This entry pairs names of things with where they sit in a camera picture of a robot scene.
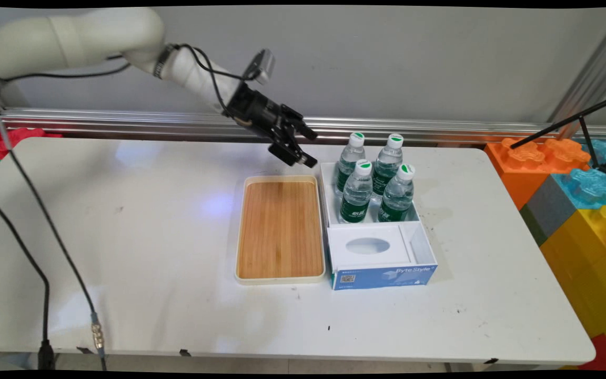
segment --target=gray lego block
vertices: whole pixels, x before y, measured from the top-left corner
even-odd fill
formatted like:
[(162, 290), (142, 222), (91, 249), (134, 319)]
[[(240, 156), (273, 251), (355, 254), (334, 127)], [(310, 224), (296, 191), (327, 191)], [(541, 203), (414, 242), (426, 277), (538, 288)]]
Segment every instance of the gray lego block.
[(549, 175), (532, 195), (527, 206), (546, 238), (551, 237), (577, 210), (553, 174)]

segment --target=white cap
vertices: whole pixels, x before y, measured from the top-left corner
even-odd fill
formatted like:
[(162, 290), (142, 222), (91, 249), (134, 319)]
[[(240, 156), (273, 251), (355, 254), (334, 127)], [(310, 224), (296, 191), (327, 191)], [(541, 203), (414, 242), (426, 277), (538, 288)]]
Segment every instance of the white cap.
[(416, 168), (411, 165), (401, 165), (397, 170), (397, 177), (401, 180), (412, 180), (416, 174)]
[(401, 134), (390, 134), (389, 137), (387, 137), (387, 146), (390, 148), (398, 149), (401, 148), (402, 145), (403, 137)]
[(349, 135), (349, 146), (359, 148), (363, 146), (363, 134), (355, 132)]
[(357, 161), (357, 165), (354, 166), (354, 172), (361, 176), (371, 175), (371, 161), (368, 159), (360, 159)]

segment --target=cable connector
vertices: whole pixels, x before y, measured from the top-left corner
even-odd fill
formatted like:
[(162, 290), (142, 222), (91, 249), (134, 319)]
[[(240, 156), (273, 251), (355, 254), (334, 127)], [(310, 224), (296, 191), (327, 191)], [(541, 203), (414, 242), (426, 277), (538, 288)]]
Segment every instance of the cable connector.
[(102, 326), (97, 318), (97, 313), (91, 313), (90, 318), (92, 319), (92, 325), (90, 328), (92, 329), (93, 333), (95, 349), (97, 350), (99, 357), (104, 358), (104, 334), (102, 333)]
[(43, 340), (41, 342), (41, 348), (39, 348), (39, 370), (55, 370), (55, 353), (53, 353), (53, 347), (49, 340)]

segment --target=black cable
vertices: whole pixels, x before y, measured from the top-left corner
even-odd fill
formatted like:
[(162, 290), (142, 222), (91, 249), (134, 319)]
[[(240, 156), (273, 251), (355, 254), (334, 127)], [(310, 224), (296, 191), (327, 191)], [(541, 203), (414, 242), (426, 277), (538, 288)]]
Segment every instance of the black cable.
[[(231, 74), (229, 72), (223, 72), (223, 71), (217, 71), (215, 69), (212, 69), (212, 65), (209, 62), (209, 58), (207, 58), (207, 54), (205, 54), (204, 51), (200, 50), (200, 48), (197, 47), (193, 47), (188, 45), (187, 43), (182, 43), (181, 45), (179, 45), (180, 47), (185, 47), (188, 50), (190, 50), (190, 53), (193, 54), (193, 57), (195, 58), (195, 62), (198, 63), (198, 65), (200, 66), (200, 68), (204, 69), (207, 72), (210, 72), (210, 74), (217, 74), (217, 75), (223, 75), (223, 76), (228, 76), (228, 77), (232, 77), (233, 79), (240, 79), (240, 80), (244, 80), (245, 78), (240, 76), (240, 75), (235, 75), (235, 74)], [(195, 52), (193, 52), (193, 50), (198, 50), (199, 53), (202, 54), (202, 56), (205, 58), (205, 60), (207, 61), (207, 65), (209, 65), (208, 67), (205, 67), (204, 64), (202, 64), (202, 62), (200, 62), (200, 60), (198, 59), (197, 55), (195, 55)]]
[[(121, 72), (121, 71), (127, 69), (127, 67), (130, 67), (130, 63), (127, 63), (127, 65), (125, 65), (119, 69), (113, 70), (111, 72), (103, 72), (103, 73), (99, 73), (99, 74), (84, 74), (84, 75), (29, 74), (29, 75), (22, 75), (20, 77), (13, 77), (11, 79), (3, 80), (3, 82), (4, 82), (4, 86), (5, 86), (6, 84), (8, 84), (9, 82), (11, 82), (13, 80), (22, 79), (24, 77), (34, 77), (34, 76), (58, 77), (58, 78), (103, 76), (103, 75), (116, 74), (118, 72)], [(78, 269), (74, 265), (74, 261), (72, 261), (72, 257), (69, 256), (69, 252), (67, 251), (67, 248), (65, 247), (65, 244), (63, 243), (62, 238), (60, 237), (60, 234), (58, 233), (58, 231), (55, 227), (55, 223), (53, 223), (53, 220), (50, 218), (51, 216), (48, 213), (46, 206), (44, 205), (43, 201), (41, 200), (39, 193), (36, 191), (34, 184), (32, 184), (32, 181), (29, 179), (29, 177), (27, 176), (27, 173), (24, 171), (24, 169), (20, 165), (20, 162), (17, 160), (17, 157), (15, 156), (13, 149), (8, 149), (8, 153), (10, 153), (11, 158), (13, 159), (13, 161), (15, 163), (15, 166), (19, 170), (20, 174), (23, 176), (25, 182), (27, 183), (27, 186), (29, 187), (29, 189), (32, 190), (32, 194), (34, 194), (34, 198), (36, 199), (37, 204), (39, 204), (41, 211), (43, 211), (43, 214), (46, 217), (46, 221), (48, 221), (48, 225), (50, 226), (51, 230), (53, 231), (55, 240), (57, 240), (58, 245), (60, 245), (60, 249), (62, 250), (63, 254), (65, 255), (67, 262), (69, 263), (70, 267), (72, 267), (72, 271), (74, 271), (74, 275), (76, 276), (77, 280), (79, 281), (81, 290), (84, 292), (84, 295), (85, 295), (88, 305), (90, 307), (93, 326), (96, 323), (99, 324), (99, 321), (97, 318), (97, 312), (95, 312), (95, 307), (93, 305), (90, 294), (87, 291), (86, 285), (84, 284), (84, 281), (81, 278), (81, 274), (79, 274)], [(18, 242), (22, 244), (22, 240), (19, 239), (19, 237), (17, 236), (17, 233), (15, 231), (14, 231), (14, 235), (16, 236), (16, 239), (18, 240)], [(43, 276), (43, 279), (44, 279), (44, 283), (47, 283), (45, 276)], [(44, 340), (42, 342), (42, 346), (39, 351), (39, 367), (44, 368), (44, 369), (53, 370), (53, 369), (55, 369), (55, 365), (53, 364), (53, 362), (54, 362), (53, 361), (53, 348), (51, 347), (50, 341), (48, 341), (47, 330), (48, 330), (48, 299), (46, 298), (45, 303), (44, 303)], [(99, 357), (101, 360), (102, 369), (103, 369), (103, 371), (106, 371), (106, 360), (104, 359), (104, 348), (101, 348), (101, 350), (99, 350)]]
[(36, 202), (39, 204), (41, 211), (44, 213), (44, 216), (46, 217), (46, 221), (48, 221), (48, 225), (51, 228), (50, 230), (52, 230), (53, 235), (55, 235), (55, 240), (57, 240), (58, 245), (60, 245), (60, 249), (62, 250), (63, 254), (65, 254), (65, 258), (69, 262), (69, 265), (72, 267), (72, 271), (74, 271), (74, 275), (76, 276), (76, 278), (79, 281), (79, 284), (81, 285), (81, 290), (83, 290), (84, 295), (86, 295), (86, 300), (88, 301), (88, 305), (90, 306), (90, 311), (92, 313), (94, 313), (95, 307), (92, 304), (92, 299), (86, 289), (84, 280), (81, 278), (81, 274), (79, 274), (79, 271), (76, 269), (76, 266), (74, 266), (74, 261), (72, 261), (72, 257), (69, 256), (69, 253), (67, 252), (67, 248), (65, 247), (65, 243), (62, 242), (62, 238), (60, 238), (60, 234), (57, 232), (57, 229), (55, 228), (55, 223), (53, 223), (53, 220), (51, 220), (51, 218), (50, 218), (51, 216), (50, 216), (50, 214), (48, 214), (48, 211), (46, 210), (46, 206), (44, 205), (44, 202), (41, 200), (41, 197), (39, 196), (39, 193), (36, 191), (34, 184), (32, 184), (32, 181), (29, 180), (27, 173), (25, 172), (25, 170), (23, 170), (22, 166), (20, 165), (20, 162), (17, 160), (17, 157), (15, 156), (15, 153), (13, 152), (12, 149), (9, 150), (9, 154), (11, 155), (11, 158), (13, 159), (15, 166), (17, 166), (17, 169), (22, 174), (22, 177), (24, 178), (25, 182), (27, 183), (27, 186), (29, 186), (29, 189), (32, 190), (32, 194), (34, 194), (34, 199), (36, 199)]
[(60, 78), (60, 79), (78, 79), (78, 78), (82, 78), (82, 77), (106, 76), (106, 75), (118, 74), (119, 72), (124, 71), (125, 69), (127, 69), (130, 66), (131, 66), (130, 63), (125, 63), (125, 65), (123, 65), (117, 69), (107, 71), (107, 72), (98, 72), (98, 73), (94, 73), (94, 74), (75, 74), (75, 75), (43, 74), (43, 73), (27, 74), (27, 75), (14, 76), (9, 79), (5, 79), (5, 81), (12, 82), (14, 80), (27, 79), (28, 77), (55, 77), (55, 78)]
[(17, 244), (20, 245), (22, 252), (27, 257), (27, 260), (32, 265), (32, 267), (34, 267), (36, 273), (39, 275), (41, 280), (44, 282), (44, 316), (43, 316), (43, 326), (42, 326), (43, 333), (42, 334), (43, 334), (43, 341), (47, 342), (48, 341), (48, 298), (50, 297), (50, 294), (51, 294), (51, 289), (50, 289), (51, 285), (48, 283), (48, 279), (46, 278), (46, 275), (44, 275), (43, 271), (41, 271), (41, 268), (39, 268), (38, 264), (36, 264), (36, 261), (34, 260), (32, 255), (29, 253), (29, 250), (27, 250), (25, 243), (22, 242), (20, 235), (17, 234), (17, 230), (15, 230), (15, 227), (10, 222), (10, 220), (6, 216), (6, 214), (3, 213), (2, 209), (0, 209), (0, 217), (4, 220), (4, 223), (6, 223), (6, 225), (9, 227), (9, 230), (11, 230), (11, 233), (13, 233), (13, 236), (15, 237)]
[[(219, 94), (219, 86), (217, 86), (217, 80), (216, 77), (214, 77), (214, 70), (212, 70), (212, 63), (209, 61), (209, 57), (207, 57), (207, 54), (205, 54), (204, 51), (200, 50), (197, 47), (193, 47), (190, 46), (188, 44), (183, 44), (181, 45), (181, 47), (185, 47), (188, 50), (190, 50), (190, 53), (193, 54), (193, 58), (195, 58), (195, 62), (198, 63), (198, 65), (200, 65), (200, 67), (204, 68), (205, 70), (209, 71), (209, 75), (212, 77), (212, 84), (214, 84), (214, 92), (217, 95), (217, 100), (219, 100), (219, 104), (221, 104), (221, 107), (224, 109), (224, 112), (226, 112), (226, 115), (230, 118), (233, 118), (233, 120), (235, 120), (235, 117), (233, 117), (233, 115), (231, 115), (231, 113), (228, 111), (228, 108), (226, 107), (226, 105), (224, 104), (224, 99), (221, 98), (221, 94)], [(198, 53), (200, 53), (200, 55), (203, 56), (203, 58), (205, 58), (205, 61), (207, 62), (207, 66), (209, 66), (209, 68), (205, 67), (204, 65), (202, 65), (202, 63), (200, 62), (200, 60), (198, 59), (198, 56), (195, 55), (195, 51), (194, 50), (198, 50)]]
[[(122, 56), (118, 55), (116, 57), (109, 57), (107, 59), (116, 59), (116, 58), (121, 58), (121, 57)], [(97, 73), (92, 73), (92, 74), (75, 74), (75, 75), (43, 74), (43, 73), (27, 74), (27, 75), (19, 75), (19, 76), (10, 77), (8, 79), (0, 78), (0, 82), (3, 82), (3, 86), (6, 86), (6, 84), (8, 84), (14, 80), (27, 79), (28, 77), (53, 77), (53, 78), (57, 78), (57, 79), (80, 79), (83, 77), (98, 77), (98, 76), (118, 74), (119, 72), (125, 71), (125, 69), (127, 69), (130, 66), (131, 66), (130, 63), (126, 63), (125, 65), (123, 65), (117, 69), (111, 70), (111, 71), (97, 72)]]

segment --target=plastic bottle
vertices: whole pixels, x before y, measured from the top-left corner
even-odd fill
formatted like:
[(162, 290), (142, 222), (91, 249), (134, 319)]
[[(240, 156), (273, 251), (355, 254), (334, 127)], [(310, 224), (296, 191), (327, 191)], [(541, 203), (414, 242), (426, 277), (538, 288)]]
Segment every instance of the plastic bottle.
[(387, 138), (387, 146), (381, 149), (378, 159), (373, 166), (373, 194), (371, 200), (380, 201), (385, 186), (397, 174), (399, 166), (403, 162), (401, 146), (403, 137), (401, 134), (390, 134)]
[(415, 169), (411, 165), (401, 165), (392, 180), (385, 186), (385, 194), (378, 211), (378, 221), (403, 221), (406, 212), (413, 204), (413, 175)]
[(366, 159), (366, 152), (363, 151), (363, 134), (353, 133), (349, 135), (349, 142), (343, 149), (341, 158), (338, 161), (338, 171), (336, 175), (336, 196), (343, 195), (343, 189), (347, 178), (354, 172), (354, 166), (360, 159)]
[(352, 175), (347, 179), (341, 202), (340, 221), (346, 223), (361, 223), (366, 217), (368, 203), (371, 201), (373, 180), (371, 180), (372, 164), (366, 159), (357, 161)]

